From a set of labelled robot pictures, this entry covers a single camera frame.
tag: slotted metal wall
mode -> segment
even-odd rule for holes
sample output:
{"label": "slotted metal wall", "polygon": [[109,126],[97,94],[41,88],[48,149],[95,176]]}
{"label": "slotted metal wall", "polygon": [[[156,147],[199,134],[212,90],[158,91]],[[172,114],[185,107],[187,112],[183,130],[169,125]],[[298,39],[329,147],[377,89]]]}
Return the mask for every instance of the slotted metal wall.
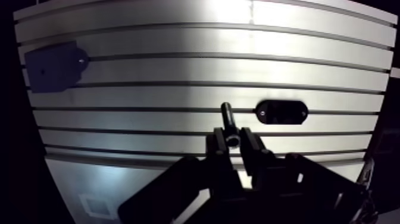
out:
{"label": "slotted metal wall", "polygon": [[[278,155],[302,153],[356,180],[397,23],[343,0],[54,0],[14,18],[22,65],[25,52],[71,40],[91,60],[65,92],[28,90],[48,165],[77,223],[119,223],[118,203],[145,183],[135,175],[152,173],[150,181],[160,164],[203,157],[224,101],[237,125]],[[263,99],[301,100],[310,115],[302,125],[264,125],[252,113]],[[112,188],[100,183],[108,172],[121,177]],[[88,194],[107,201],[109,216],[90,211]]]}

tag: oval black mount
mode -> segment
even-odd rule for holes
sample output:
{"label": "oval black mount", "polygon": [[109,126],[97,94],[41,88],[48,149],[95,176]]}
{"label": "oval black mount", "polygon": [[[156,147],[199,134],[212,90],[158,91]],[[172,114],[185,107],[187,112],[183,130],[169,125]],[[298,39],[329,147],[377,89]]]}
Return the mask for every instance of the oval black mount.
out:
{"label": "oval black mount", "polygon": [[264,100],[254,110],[258,120],[267,125],[301,125],[308,116],[302,101]]}

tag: dark background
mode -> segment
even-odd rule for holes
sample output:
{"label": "dark background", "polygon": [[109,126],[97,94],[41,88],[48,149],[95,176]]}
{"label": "dark background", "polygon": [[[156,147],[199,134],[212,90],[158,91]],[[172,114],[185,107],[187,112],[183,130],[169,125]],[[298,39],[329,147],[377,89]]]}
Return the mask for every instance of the dark background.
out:
{"label": "dark background", "polygon": [[[397,1],[357,0],[357,2],[400,14]],[[15,42],[13,11],[36,4],[35,0],[1,1],[0,3],[0,55],[2,90],[5,90],[7,108],[2,124],[2,150],[6,150],[7,183],[6,205],[10,219],[7,223],[74,223],[44,161],[45,149],[33,118],[24,86],[23,75]],[[395,54],[393,66],[400,67],[400,54]],[[400,207],[400,79],[390,79],[382,111],[380,112],[368,154],[376,161],[372,188],[380,212]]]}

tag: metal surface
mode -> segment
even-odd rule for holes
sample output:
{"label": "metal surface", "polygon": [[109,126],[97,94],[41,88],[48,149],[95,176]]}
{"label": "metal surface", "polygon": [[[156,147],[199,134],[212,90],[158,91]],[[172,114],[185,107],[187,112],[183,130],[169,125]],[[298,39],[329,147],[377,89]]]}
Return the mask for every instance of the metal surface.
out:
{"label": "metal surface", "polygon": [[[74,7],[84,7],[86,4],[95,4],[103,0],[58,0],[44,2],[35,7],[28,7],[14,13],[15,20],[30,19],[34,16],[41,16],[45,13],[53,13],[54,10],[72,10]],[[387,21],[389,23],[397,23],[397,16],[387,13],[367,5],[359,4],[357,2],[347,0],[301,0],[302,2],[311,3],[310,7],[325,7],[327,11],[343,10],[342,13],[348,13],[352,16],[361,16],[368,18],[377,18],[379,20]],[[284,2],[287,4],[296,4],[296,1],[287,0],[274,0],[273,2]]]}
{"label": "metal surface", "polygon": [[393,67],[390,71],[390,76],[393,78],[400,79],[400,69]]}
{"label": "metal surface", "polygon": [[383,95],[274,88],[135,86],[76,88],[57,94],[28,92],[33,107],[255,108],[263,99],[303,101],[309,110],[379,111]]}
{"label": "metal surface", "polygon": [[[25,82],[29,86],[26,70]],[[388,74],[317,64],[227,58],[148,58],[91,61],[80,84],[232,82],[384,91]]]}
{"label": "metal surface", "polygon": [[[338,21],[346,26],[338,26]],[[119,1],[24,21],[15,26],[15,31],[17,40],[24,42],[84,30],[171,23],[256,24],[329,33],[387,46],[394,46],[396,31],[389,26],[325,10],[243,0]]]}
{"label": "metal surface", "polygon": [[379,10],[377,8],[370,7],[368,5],[363,5],[357,2],[349,0],[300,0],[303,2],[312,2],[321,5],[327,5],[335,8],[340,8],[343,10],[352,11],[355,13],[360,13],[363,15],[368,15],[370,17],[378,18],[380,20],[388,21],[393,24],[397,24],[397,15]]}
{"label": "metal surface", "polygon": [[[109,150],[205,153],[205,136],[129,135],[116,133],[40,130],[43,143]],[[371,135],[266,136],[265,146],[275,153],[360,150],[368,147]]]}
{"label": "metal surface", "polygon": [[46,162],[76,223],[120,223],[118,216],[113,215],[117,214],[118,206],[162,172],[55,160]]}
{"label": "metal surface", "polygon": [[[149,166],[157,166],[159,163],[169,163],[172,164],[178,161],[180,156],[172,156],[172,155],[136,155],[136,154],[119,154],[119,153],[99,153],[96,151],[79,151],[79,150],[71,150],[71,149],[62,149],[62,148],[51,148],[46,147],[46,152],[49,155],[58,155],[58,156],[81,156],[87,159],[101,159],[101,160],[121,160],[125,163],[135,164],[137,168],[146,169]],[[305,155],[306,158],[316,161],[318,163],[340,163],[340,161],[362,161],[364,157],[364,152],[360,153],[344,153],[344,154],[330,154],[330,155]],[[200,160],[204,159],[205,156],[197,156]],[[235,154],[230,158],[233,165],[243,165],[243,160],[241,157],[236,157]]]}
{"label": "metal surface", "polygon": [[[34,111],[38,126],[103,130],[154,130],[170,132],[211,132],[222,126],[218,113],[116,112],[116,111]],[[373,131],[376,115],[310,114],[302,125],[265,125],[255,114],[235,113],[238,127],[253,132],[365,132]]]}
{"label": "metal surface", "polygon": [[[291,33],[235,29],[146,29],[102,33],[75,38],[90,57],[171,52],[215,52],[275,55],[389,69],[392,51],[355,43]],[[23,54],[53,41],[19,48]]]}

